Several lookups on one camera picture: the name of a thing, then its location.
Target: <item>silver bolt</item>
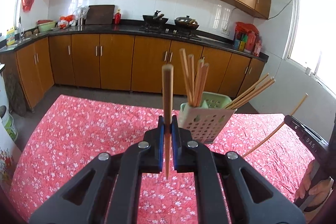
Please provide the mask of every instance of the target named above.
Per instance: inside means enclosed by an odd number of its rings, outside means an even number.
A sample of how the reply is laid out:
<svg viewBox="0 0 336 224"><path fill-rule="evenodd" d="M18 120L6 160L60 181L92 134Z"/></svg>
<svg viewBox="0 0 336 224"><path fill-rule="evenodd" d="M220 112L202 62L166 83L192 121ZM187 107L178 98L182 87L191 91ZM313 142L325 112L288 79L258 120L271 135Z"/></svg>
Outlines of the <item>silver bolt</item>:
<svg viewBox="0 0 336 224"><path fill-rule="evenodd" d="M198 146L198 143L196 141L189 141L187 145L190 148L196 148Z"/></svg>
<svg viewBox="0 0 336 224"><path fill-rule="evenodd" d="M145 149L145 148L148 148L149 147L149 143L147 143L147 142L139 142L138 143L138 147L139 148L142 148L142 149Z"/></svg>
<svg viewBox="0 0 336 224"><path fill-rule="evenodd" d="M238 158L238 154L236 152L231 151L227 153L227 157L231 160L235 160Z"/></svg>
<svg viewBox="0 0 336 224"><path fill-rule="evenodd" d="M109 157L110 157L110 155L107 154L107 153L100 153L99 156L98 156L98 159L99 160L108 160Z"/></svg>

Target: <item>gray floor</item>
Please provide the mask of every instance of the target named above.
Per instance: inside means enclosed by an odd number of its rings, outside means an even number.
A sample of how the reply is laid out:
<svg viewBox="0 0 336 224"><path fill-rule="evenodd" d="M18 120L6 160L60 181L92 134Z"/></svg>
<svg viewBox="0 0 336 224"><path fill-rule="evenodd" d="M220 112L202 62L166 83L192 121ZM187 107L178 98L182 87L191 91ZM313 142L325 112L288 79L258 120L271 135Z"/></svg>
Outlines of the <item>gray floor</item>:
<svg viewBox="0 0 336 224"><path fill-rule="evenodd" d="M21 151L25 148L31 134L43 118L44 114L46 114L47 110L61 94L123 105L162 108L162 96L160 94L130 93L68 86L53 86L34 108L33 113L27 112L24 117L20 117L16 113L12 113L15 126L19 131L16 145ZM184 102L186 102L186 97L174 96L173 108L179 109L180 105ZM258 112L250 104L246 104L239 108L236 113L257 114Z"/></svg>

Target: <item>paint bucket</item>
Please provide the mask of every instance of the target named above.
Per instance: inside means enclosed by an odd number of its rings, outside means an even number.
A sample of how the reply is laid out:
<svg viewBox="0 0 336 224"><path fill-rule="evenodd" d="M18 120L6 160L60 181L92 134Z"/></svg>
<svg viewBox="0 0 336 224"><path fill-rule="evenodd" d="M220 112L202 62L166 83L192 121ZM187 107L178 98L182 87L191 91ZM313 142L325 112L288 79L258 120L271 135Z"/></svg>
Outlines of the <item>paint bucket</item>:
<svg viewBox="0 0 336 224"><path fill-rule="evenodd" d="M0 106L0 117L2 120L2 125L4 126L5 130L7 131L8 135L12 138L15 142L18 136L17 129L14 125L14 119L6 106Z"/></svg>

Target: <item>countertop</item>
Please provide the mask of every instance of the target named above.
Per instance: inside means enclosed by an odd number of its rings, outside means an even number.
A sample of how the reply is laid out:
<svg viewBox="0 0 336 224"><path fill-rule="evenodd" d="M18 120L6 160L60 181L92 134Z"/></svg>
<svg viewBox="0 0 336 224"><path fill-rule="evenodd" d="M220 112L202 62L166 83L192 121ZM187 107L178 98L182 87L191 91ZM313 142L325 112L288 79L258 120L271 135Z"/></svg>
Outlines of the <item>countertop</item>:
<svg viewBox="0 0 336 224"><path fill-rule="evenodd" d="M66 34L85 34L85 33L110 33L110 34L128 34L128 35L140 35L144 37L157 37L157 38L165 38L171 39L175 41L187 42L201 46L207 46L212 48L217 48L220 50L225 50L228 52L233 52L239 55L243 55L250 58L256 58L260 61L267 62L268 55L264 53L260 53L259 57L253 56L251 54L245 52L239 52L233 48L232 44L221 42L212 38L207 38L206 33L204 36L201 37L200 40L194 38L183 38L178 37L175 35L165 34L165 33L153 33L153 32L146 32L139 30L139 26L134 25L82 25L82 26L75 26L70 27L65 30L57 30L57 31L50 31L45 33L40 33L38 36L34 36L33 38L29 39L27 42L22 42L16 46L5 46L0 49L0 54L8 53L8 52L16 52L23 47L26 47L37 40L40 40L45 37L51 37L55 35L66 35Z"/></svg>

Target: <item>pink tablecloth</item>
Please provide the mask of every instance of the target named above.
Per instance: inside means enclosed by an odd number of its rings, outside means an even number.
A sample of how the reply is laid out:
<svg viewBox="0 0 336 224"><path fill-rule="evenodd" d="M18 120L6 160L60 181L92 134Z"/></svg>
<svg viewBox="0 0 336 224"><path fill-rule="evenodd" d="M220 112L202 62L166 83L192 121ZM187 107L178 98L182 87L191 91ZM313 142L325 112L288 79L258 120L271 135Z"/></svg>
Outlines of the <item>pink tablecloth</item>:
<svg viewBox="0 0 336 224"><path fill-rule="evenodd" d="M157 127L162 113L61 95L32 134L17 165L10 191L15 208L27 220L100 152L121 153L142 140L145 131ZM283 114L236 114L209 148L242 155L283 118ZM312 159L287 126L246 158L290 200ZM179 222L197 223L193 175L172 170L166 180L163 173L143 174L138 223Z"/></svg>

